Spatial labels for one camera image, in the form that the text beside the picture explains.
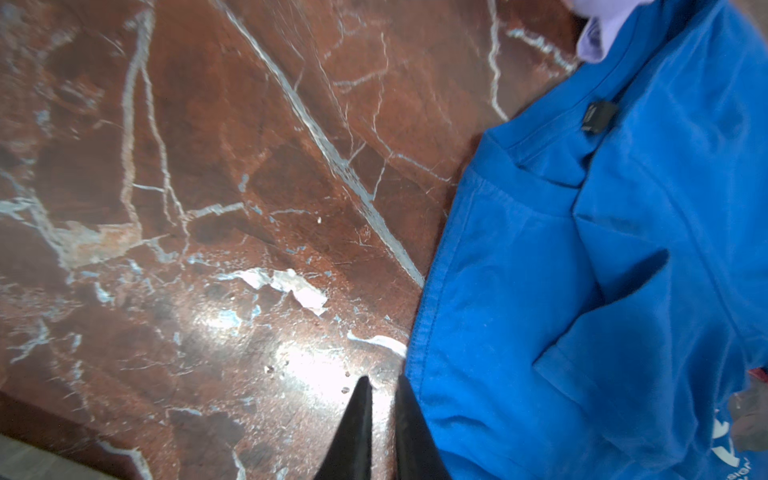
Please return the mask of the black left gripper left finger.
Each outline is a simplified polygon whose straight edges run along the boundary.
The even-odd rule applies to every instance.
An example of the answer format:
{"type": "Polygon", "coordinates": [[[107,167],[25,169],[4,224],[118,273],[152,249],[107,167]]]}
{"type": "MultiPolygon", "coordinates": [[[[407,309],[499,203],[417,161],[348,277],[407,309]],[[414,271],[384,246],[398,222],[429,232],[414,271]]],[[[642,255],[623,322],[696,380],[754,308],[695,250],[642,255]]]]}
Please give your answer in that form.
{"type": "Polygon", "coordinates": [[[372,386],[368,376],[356,383],[315,480],[370,480],[372,464],[372,386]]]}

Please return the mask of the blue printed t shirt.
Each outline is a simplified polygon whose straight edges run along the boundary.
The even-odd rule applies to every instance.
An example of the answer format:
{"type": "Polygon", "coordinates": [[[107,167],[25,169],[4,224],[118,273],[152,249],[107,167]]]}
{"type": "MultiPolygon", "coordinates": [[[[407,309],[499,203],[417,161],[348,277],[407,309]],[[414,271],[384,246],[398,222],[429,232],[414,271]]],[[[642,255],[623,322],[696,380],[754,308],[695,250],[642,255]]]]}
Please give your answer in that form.
{"type": "Polygon", "coordinates": [[[767,48],[728,1],[634,1],[487,130],[405,373],[455,479],[763,479],[728,412],[767,363],[767,48]]]}

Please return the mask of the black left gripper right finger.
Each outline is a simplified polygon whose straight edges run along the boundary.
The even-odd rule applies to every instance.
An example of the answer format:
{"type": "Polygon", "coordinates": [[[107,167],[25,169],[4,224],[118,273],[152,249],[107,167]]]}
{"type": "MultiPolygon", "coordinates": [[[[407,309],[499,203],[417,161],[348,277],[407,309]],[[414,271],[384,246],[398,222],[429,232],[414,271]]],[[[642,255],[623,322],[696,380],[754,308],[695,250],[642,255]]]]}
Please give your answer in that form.
{"type": "Polygon", "coordinates": [[[405,375],[395,393],[395,451],[399,480],[451,479],[405,375]]]}

